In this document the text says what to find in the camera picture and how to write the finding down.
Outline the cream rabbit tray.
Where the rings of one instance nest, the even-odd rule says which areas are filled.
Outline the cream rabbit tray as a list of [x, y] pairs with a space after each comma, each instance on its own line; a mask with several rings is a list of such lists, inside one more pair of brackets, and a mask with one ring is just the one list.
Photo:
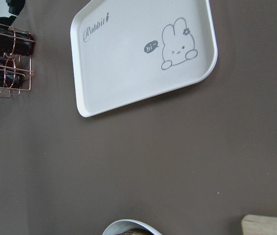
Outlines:
[[199, 83], [218, 57], [207, 0], [92, 0], [70, 37], [85, 118]]

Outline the white round plate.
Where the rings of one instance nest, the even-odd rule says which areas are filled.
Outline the white round plate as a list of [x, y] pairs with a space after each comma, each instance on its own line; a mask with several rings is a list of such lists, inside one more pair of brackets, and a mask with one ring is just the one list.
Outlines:
[[102, 233], [103, 235], [118, 235], [128, 230], [141, 229], [148, 231], [152, 235], [161, 235], [154, 227], [134, 219], [121, 219], [111, 223]]

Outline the dark bottle upper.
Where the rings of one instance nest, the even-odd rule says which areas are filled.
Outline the dark bottle upper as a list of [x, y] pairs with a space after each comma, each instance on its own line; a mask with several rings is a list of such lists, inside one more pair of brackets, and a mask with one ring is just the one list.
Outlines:
[[30, 56], [34, 46], [35, 41], [29, 32], [0, 26], [0, 53]]

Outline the dark bottle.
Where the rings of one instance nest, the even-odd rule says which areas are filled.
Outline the dark bottle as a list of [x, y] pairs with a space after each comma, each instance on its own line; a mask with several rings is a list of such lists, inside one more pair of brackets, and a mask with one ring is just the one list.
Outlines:
[[30, 56], [34, 46], [35, 41], [29, 32], [0, 26], [0, 53]]
[[23, 83], [22, 77], [20, 75], [14, 75], [10, 72], [4, 73], [0, 70], [0, 87], [18, 89]]

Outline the dark bottle lower left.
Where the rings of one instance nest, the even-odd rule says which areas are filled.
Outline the dark bottle lower left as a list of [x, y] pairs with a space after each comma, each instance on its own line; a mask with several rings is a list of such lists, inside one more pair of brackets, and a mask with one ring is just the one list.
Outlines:
[[10, 72], [4, 73], [0, 70], [0, 87], [18, 89], [23, 83], [22, 77], [20, 75], [14, 75]]

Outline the wooden cutting board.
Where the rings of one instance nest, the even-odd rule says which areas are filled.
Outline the wooden cutting board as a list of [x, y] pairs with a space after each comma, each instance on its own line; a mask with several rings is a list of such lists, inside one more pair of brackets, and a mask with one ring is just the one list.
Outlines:
[[244, 235], [277, 235], [277, 217], [249, 214], [241, 225]]

